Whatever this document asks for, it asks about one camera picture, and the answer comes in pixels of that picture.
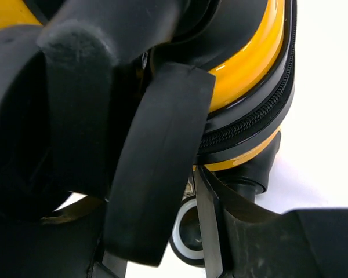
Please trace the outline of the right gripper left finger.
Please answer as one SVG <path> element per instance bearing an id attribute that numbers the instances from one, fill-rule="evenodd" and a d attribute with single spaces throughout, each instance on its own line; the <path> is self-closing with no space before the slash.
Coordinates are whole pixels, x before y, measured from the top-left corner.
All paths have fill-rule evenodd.
<path id="1" fill-rule="evenodd" d="M 103 244 L 105 210 L 85 197 L 37 222 L 0 215 L 0 277 L 125 277 Z"/>

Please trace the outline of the yellow hard-shell suitcase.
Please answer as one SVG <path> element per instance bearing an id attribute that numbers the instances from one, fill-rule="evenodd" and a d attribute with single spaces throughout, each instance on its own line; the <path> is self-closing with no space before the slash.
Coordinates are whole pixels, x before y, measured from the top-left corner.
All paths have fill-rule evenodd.
<path id="1" fill-rule="evenodd" d="M 203 265 L 195 172 L 267 190 L 295 30 L 295 1 L 0 1 L 0 215 L 93 197 L 110 254 Z"/>

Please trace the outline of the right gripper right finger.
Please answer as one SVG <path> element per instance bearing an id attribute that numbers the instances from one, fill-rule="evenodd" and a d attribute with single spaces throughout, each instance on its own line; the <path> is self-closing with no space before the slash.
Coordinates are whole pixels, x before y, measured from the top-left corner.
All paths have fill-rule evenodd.
<path id="1" fill-rule="evenodd" d="M 274 213 L 195 172 L 208 277 L 348 277 L 348 208 Z"/>

